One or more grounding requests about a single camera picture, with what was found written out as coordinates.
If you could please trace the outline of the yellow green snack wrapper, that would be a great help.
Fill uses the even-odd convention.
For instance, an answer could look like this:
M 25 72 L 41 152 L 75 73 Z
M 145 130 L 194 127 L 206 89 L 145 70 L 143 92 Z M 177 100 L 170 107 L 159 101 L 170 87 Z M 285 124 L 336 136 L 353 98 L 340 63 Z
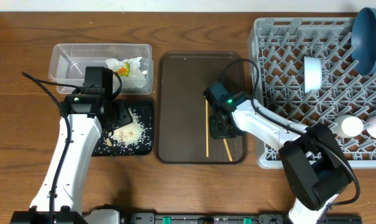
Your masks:
M 131 70 L 130 64 L 129 64 L 129 62 L 126 62 L 121 68 L 116 70 L 116 73 L 120 77 L 128 77 L 129 74 L 130 74 L 130 70 Z

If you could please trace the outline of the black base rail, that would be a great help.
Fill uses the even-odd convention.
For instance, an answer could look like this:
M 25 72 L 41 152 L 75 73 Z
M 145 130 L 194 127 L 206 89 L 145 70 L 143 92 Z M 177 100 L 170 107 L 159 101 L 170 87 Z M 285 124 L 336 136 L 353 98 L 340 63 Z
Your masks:
M 290 223 L 284 214 L 263 213 L 260 215 L 225 215 L 225 214 L 158 214 L 127 213 L 114 205 L 95 207 L 85 216 L 88 223 L 130 223 L 130 224 L 286 224 Z

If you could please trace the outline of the grey dishwasher rack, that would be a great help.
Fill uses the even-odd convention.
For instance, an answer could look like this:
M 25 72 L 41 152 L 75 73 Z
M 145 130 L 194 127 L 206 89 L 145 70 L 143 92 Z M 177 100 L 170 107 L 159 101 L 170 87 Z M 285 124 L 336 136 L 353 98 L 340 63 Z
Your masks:
M 366 122 L 376 115 L 376 73 L 357 73 L 351 55 L 351 17 L 258 18 L 248 39 L 249 57 L 257 63 L 256 98 L 286 119 L 312 126 L 336 127 L 348 114 Z M 304 90 L 304 59 L 318 58 L 322 83 Z

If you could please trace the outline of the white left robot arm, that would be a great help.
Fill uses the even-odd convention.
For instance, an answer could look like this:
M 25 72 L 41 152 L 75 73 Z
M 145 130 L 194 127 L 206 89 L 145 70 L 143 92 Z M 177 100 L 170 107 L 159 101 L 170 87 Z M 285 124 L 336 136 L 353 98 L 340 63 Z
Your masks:
M 45 180 L 30 208 L 14 212 L 11 223 L 122 223 L 117 208 L 84 215 L 82 196 L 91 155 L 103 133 L 132 122 L 125 101 L 70 94 L 61 109 L 65 117 Z

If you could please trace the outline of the brown serving tray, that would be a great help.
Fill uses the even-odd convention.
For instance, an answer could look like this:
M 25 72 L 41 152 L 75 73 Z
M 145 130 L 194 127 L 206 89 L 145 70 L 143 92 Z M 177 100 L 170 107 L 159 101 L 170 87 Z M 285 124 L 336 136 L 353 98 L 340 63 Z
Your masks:
M 209 135 L 206 157 L 203 91 L 218 78 L 227 90 L 244 90 L 244 69 L 235 52 L 169 52 L 159 66 L 157 158 L 166 164 L 238 164 L 247 155 L 247 138 L 228 139 L 230 162 L 222 139 Z

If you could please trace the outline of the white tissue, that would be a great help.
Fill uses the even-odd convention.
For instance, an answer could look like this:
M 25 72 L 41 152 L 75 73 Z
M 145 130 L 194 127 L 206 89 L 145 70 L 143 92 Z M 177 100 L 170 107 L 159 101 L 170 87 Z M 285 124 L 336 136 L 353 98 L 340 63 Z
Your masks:
M 120 77 L 122 81 L 122 88 L 124 89 L 142 88 L 145 86 L 145 83 L 146 83 L 147 72 L 143 72 L 140 69 L 141 60 L 142 60 L 142 57 L 129 58 L 129 59 L 124 59 L 122 61 L 115 59 L 115 58 L 109 58 L 109 59 L 106 59 L 106 65 L 113 72 L 116 72 L 116 70 L 121 68 L 126 62 L 129 62 L 130 68 L 131 68 L 129 76 Z

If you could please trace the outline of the white cup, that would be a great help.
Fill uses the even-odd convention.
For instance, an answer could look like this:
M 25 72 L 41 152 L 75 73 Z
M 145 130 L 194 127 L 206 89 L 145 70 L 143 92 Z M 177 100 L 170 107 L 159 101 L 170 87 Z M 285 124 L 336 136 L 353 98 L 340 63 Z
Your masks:
M 358 136 L 364 129 L 363 122 L 358 117 L 349 114 L 338 116 L 334 122 L 336 123 L 334 132 L 342 138 Z

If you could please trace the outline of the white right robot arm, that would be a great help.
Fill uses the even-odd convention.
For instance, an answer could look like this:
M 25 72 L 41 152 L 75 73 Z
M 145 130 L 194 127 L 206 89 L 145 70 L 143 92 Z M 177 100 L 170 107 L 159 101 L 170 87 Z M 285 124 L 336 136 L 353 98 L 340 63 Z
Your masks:
M 214 139 L 250 133 L 276 149 L 296 200 L 290 223 L 321 223 L 337 205 L 336 197 L 357 179 L 345 155 L 324 124 L 294 123 L 264 108 L 245 93 L 206 93 L 214 110 L 209 133 Z

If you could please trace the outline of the dark blue plate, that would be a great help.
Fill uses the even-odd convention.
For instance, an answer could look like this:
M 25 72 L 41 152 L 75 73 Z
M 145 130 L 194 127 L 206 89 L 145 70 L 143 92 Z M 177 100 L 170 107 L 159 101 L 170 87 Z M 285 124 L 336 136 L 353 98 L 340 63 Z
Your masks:
M 351 45 L 355 47 L 352 59 L 360 75 L 376 73 L 376 8 L 361 9 L 352 27 Z

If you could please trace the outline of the light blue bowl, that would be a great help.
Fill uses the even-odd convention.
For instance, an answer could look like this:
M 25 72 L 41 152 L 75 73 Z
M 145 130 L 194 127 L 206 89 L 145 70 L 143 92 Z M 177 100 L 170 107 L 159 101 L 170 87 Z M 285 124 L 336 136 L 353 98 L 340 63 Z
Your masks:
M 322 84 L 321 60 L 304 56 L 304 91 L 319 90 Z

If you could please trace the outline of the wooden chopstick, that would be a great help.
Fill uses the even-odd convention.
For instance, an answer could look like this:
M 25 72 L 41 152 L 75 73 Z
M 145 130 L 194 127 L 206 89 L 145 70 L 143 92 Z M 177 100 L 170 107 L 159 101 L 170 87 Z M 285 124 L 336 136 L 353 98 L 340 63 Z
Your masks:
M 223 139 L 223 143 L 224 143 L 224 147 L 226 149 L 227 157 L 228 157 L 229 161 L 232 162 L 233 158 L 232 158 L 231 151 L 230 151 L 229 145 L 227 143 L 227 140 Z
M 209 157 L 209 105 L 205 101 L 205 121 L 206 121 L 206 157 Z

